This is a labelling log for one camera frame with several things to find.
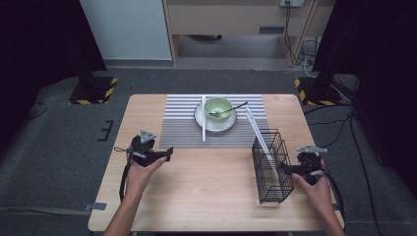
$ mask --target yellow and black tape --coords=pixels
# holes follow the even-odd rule
[[[298,93],[300,94],[300,99],[303,105],[340,105],[341,102],[338,101],[330,101],[330,100],[312,100],[310,97],[307,96],[307,94],[304,92],[300,80],[296,79],[294,81],[295,87],[298,90]]]
[[[114,88],[116,87],[116,84],[118,81],[119,79],[113,78],[110,85],[108,86],[108,89],[103,99],[75,99],[75,100],[70,100],[70,104],[86,105],[86,104],[106,103],[110,99],[110,96],[113,93]]]

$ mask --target black curtain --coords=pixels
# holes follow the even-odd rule
[[[411,0],[336,1],[313,70],[358,78],[359,119],[382,163],[417,197],[416,12]]]
[[[78,0],[0,0],[0,35],[1,150],[40,89],[106,67]]]

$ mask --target wire rack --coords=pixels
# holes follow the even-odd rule
[[[263,150],[258,138],[252,146],[255,174],[260,203],[282,203],[294,190],[291,175],[283,166],[291,166],[285,141],[277,129],[260,129],[270,156]]]

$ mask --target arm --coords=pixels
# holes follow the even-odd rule
[[[105,236],[129,234],[150,176],[163,164],[165,159],[165,157],[160,158],[147,167],[142,167],[136,162],[132,163],[126,179],[125,198],[108,224],[104,232]]]
[[[322,175],[314,186],[307,183],[304,178],[298,174],[293,173],[292,177],[306,192],[310,204],[319,215],[326,235],[345,235],[333,210],[330,185],[326,175]]]

